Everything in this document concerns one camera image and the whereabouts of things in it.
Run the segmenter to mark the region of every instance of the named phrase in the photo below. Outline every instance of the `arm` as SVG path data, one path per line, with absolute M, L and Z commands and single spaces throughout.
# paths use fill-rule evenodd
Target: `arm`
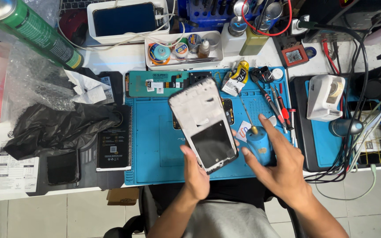
M 185 184 L 174 201 L 158 218 L 148 238 L 180 238 L 188 225 L 196 204 L 209 193 L 209 175 L 198 165 L 193 151 L 180 146 L 185 155 Z
M 249 149 L 242 148 L 245 161 L 258 180 L 296 211 L 309 237 L 347 238 L 343 227 L 315 198 L 310 185 L 304 180 L 301 150 L 293 147 L 264 115 L 260 114 L 258 118 L 267 131 L 277 158 L 276 167 L 264 167 Z

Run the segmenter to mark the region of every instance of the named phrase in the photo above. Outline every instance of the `office chair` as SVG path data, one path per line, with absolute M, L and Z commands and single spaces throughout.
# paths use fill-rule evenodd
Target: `office chair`
M 266 190 L 264 196 L 264 202 L 269 202 L 276 197 L 272 192 Z M 283 200 L 277 198 L 279 204 L 288 210 L 290 220 L 295 232 L 295 238 L 308 238 L 299 223 L 298 217 L 295 211 L 289 207 Z M 139 187 L 139 210 L 140 215 L 130 218 L 123 227 L 115 227 L 109 229 L 104 238 L 132 238 L 134 232 L 140 233 L 145 231 L 145 235 L 148 234 L 150 228 L 154 225 L 158 218 L 157 208 L 155 201 L 152 198 L 151 191 L 148 186 Z

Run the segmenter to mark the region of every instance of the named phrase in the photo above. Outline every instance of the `keyboard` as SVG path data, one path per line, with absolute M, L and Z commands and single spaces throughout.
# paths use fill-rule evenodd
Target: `keyboard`
M 69 9 L 86 9 L 91 3 L 102 3 L 113 0 L 98 0 L 98 1 L 89 1 L 89 0 L 61 0 L 63 3 L 61 5 L 60 17 Z

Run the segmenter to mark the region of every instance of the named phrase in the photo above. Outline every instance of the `person's left hand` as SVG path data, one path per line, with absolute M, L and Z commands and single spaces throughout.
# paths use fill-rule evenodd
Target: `person's left hand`
M 198 164 L 195 153 L 189 148 L 188 143 L 181 145 L 180 149 L 185 155 L 185 185 L 184 189 L 188 190 L 196 201 L 205 199 L 209 194 L 209 175 Z

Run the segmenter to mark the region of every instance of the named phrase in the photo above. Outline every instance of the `white storage box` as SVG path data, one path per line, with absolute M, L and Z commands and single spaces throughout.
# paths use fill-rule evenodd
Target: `white storage box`
M 220 38 L 220 33 L 216 30 L 212 31 L 201 31 L 201 32 L 189 32 L 184 34 L 184 38 L 188 38 L 191 34 L 198 34 L 201 39 L 205 39 L 205 35 L 208 33 L 215 33 Z M 154 40 L 157 40 L 160 43 L 166 44 L 166 43 L 173 43 L 179 38 L 182 34 L 170 34 L 170 35 L 153 35 L 151 38 Z M 207 67 L 207 66 L 216 66 L 219 65 L 220 62 L 223 60 L 223 46 L 221 45 L 221 40 L 219 41 L 219 44 L 217 45 L 215 50 L 212 50 L 209 52 L 208 57 L 209 58 L 219 58 L 217 61 L 213 62 L 201 62 L 201 63 L 180 63 L 178 60 L 175 59 L 175 55 L 172 53 L 170 56 L 170 61 L 167 64 L 164 65 L 156 65 L 151 61 L 151 58 L 149 57 L 149 44 L 154 43 L 154 41 L 151 41 L 147 38 L 145 38 L 145 59 L 146 59 L 146 65 L 151 70 L 176 70 L 176 69 L 191 69 L 191 68 L 198 68 L 198 67 Z M 198 58 L 198 54 L 188 54 L 187 59 L 190 58 Z
M 119 0 L 117 3 L 117 6 L 127 6 L 127 5 L 135 5 L 135 4 L 141 4 L 141 3 L 148 3 L 151 2 L 156 7 L 164 8 L 164 14 L 168 13 L 167 9 L 167 1 L 166 0 Z M 89 34 L 97 40 L 101 44 L 115 44 L 119 43 L 128 39 L 131 39 L 135 37 L 135 35 L 131 34 L 123 34 L 123 35 L 108 35 L 108 36 L 97 36 L 95 33 L 95 24 L 93 22 L 93 11 L 99 10 L 99 9 L 107 9 L 114 7 L 115 1 L 109 1 L 109 2 L 103 2 L 103 3 L 92 3 L 89 4 L 87 11 L 88 11 L 88 25 L 89 25 Z M 163 23 L 166 23 L 168 21 L 169 16 L 165 16 L 162 18 Z M 151 33 L 150 35 L 164 35 L 168 34 L 170 32 L 170 24 L 167 24 L 166 30 L 158 30 L 154 33 Z M 144 37 L 138 37 L 136 39 L 133 39 L 132 41 L 142 41 L 144 40 Z

